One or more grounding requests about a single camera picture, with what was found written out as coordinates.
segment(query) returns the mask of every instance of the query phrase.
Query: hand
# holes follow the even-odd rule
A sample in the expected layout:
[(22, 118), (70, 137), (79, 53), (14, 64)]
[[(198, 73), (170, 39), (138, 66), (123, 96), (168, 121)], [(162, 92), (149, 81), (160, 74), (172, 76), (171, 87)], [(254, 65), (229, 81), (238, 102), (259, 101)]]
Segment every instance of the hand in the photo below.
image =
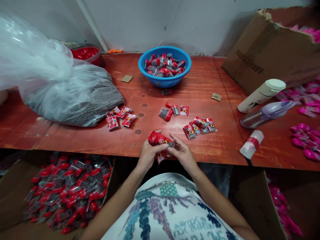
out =
[(175, 135), (170, 133), (170, 136), (174, 139), (174, 142), (179, 145), (179, 150), (168, 147), (168, 152), (177, 157), (181, 165), (189, 174), (198, 169), (198, 164), (194, 159), (189, 146)]
[(143, 147), (141, 150), (140, 158), (136, 169), (139, 170), (142, 174), (146, 174), (147, 171), (152, 167), (154, 158), (157, 152), (162, 152), (169, 147), (168, 144), (161, 144), (159, 146), (151, 146), (148, 140), (143, 143)]

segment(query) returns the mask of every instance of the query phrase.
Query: blue plastic bowl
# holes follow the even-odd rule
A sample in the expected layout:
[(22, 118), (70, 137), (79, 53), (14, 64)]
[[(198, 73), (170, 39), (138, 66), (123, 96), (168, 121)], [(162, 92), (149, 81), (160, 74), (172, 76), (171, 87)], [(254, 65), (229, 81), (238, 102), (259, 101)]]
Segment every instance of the blue plastic bowl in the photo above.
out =
[[(174, 77), (169, 77), (169, 78), (160, 78), (160, 77), (155, 77), (152, 76), (150, 74), (148, 74), (145, 70), (144, 70), (144, 64), (145, 64), (145, 60), (149, 60), (150, 56), (152, 54), (154, 55), (162, 55), (164, 53), (172, 53), (173, 58), (175, 59), (179, 59), (179, 60), (185, 60), (186, 64), (185, 66), (187, 67), (187, 69), (181, 73), (178, 76), (174, 76)], [(191, 58), (190, 56), (183, 51), (180, 48), (176, 48), (176, 47), (169, 47), (169, 46), (162, 46), (162, 47), (157, 47), (157, 48), (153, 48), (150, 49), (149, 51), (145, 52), (144, 54), (142, 54), (142, 56), (139, 59), (139, 69), (141, 71), (141, 73), (156, 87), (160, 87), (160, 88), (171, 88), (175, 85), (177, 85), (182, 78), (188, 74), (188, 72), (190, 71), (191, 68)]]

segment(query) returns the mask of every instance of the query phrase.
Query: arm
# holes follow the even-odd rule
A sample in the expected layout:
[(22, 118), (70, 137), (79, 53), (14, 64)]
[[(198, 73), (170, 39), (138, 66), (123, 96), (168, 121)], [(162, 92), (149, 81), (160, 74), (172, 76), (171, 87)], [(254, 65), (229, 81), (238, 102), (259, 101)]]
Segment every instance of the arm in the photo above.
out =
[(169, 147), (168, 151), (178, 158), (184, 169), (192, 177), (204, 202), (241, 237), (246, 240), (258, 240), (258, 236), (253, 232), (244, 217), (198, 167), (188, 145), (176, 136), (172, 134), (170, 136), (180, 145), (180, 149), (176, 150)]
[(168, 146), (168, 144), (161, 144), (159, 146), (152, 147), (148, 143), (148, 140), (143, 143), (137, 166), (119, 190), (90, 222), (79, 240), (98, 240), (103, 237), (103, 235), (132, 203), (134, 195), (136, 194), (143, 177), (152, 167), (155, 154), (167, 149)]

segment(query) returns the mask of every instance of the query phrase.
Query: person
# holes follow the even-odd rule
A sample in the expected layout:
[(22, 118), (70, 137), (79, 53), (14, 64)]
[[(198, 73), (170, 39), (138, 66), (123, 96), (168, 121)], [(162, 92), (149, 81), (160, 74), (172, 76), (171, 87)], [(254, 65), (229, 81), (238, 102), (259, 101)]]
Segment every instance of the person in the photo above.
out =
[[(151, 146), (147, 140), (144, 142), (136, 167), (80, 240), (259, 239), (200, 170), (188, 145), (175, 135), (170, 136), (178, 150), (168, 144)], [(164, 150), (178, 158), (193, 182), (180, 174), (163, 173), (139, 187), (156, 153)]]

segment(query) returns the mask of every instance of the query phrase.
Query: white thermos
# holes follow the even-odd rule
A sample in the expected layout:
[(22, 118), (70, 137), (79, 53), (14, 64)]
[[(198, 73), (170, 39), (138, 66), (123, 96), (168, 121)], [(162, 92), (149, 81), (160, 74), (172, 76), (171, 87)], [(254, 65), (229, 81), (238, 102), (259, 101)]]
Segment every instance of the white thermos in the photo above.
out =
[(279, 79), (269, 79), (238, 105), (238, 110), (248, 113), (286, 88), (286, 83)]

